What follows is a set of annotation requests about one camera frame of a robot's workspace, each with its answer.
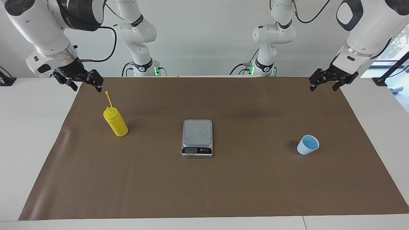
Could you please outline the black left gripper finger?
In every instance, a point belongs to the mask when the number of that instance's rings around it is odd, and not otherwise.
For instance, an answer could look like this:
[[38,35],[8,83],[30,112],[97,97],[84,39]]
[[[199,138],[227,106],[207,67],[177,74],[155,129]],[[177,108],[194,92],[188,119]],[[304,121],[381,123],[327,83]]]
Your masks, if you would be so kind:
[[342,87],[345,84],[347,85],[351,84],[356,79],[358,74],[359,73],[354,73],[346,77],[337,77],[336,83],[332,86],[333,91],[337,91],[340,87]]
[[331,71],[323,70],[318,68],[314,73],[309,77],[309,82],[311,86],[309,87],[310,91],[313,92],[318,85],[329,82],[331,77]]

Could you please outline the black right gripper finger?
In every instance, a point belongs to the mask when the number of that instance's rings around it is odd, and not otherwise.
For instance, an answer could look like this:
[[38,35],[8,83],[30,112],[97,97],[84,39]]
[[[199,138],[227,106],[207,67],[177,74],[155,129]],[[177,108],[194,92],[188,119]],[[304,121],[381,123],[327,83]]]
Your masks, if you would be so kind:
[[102,91],[103,82],[104,79],[97,70],[86,72],[84,83],[94,86],[98,93]]
[[75,82],[73,82],[72,78],[66,78],[60,74],[53,74],[54,78],[57,80],[57,82],[60,85],[66,85],[68,87],[70,87],[73,91],[77,91],[78,90],[78,86],[76,85]]

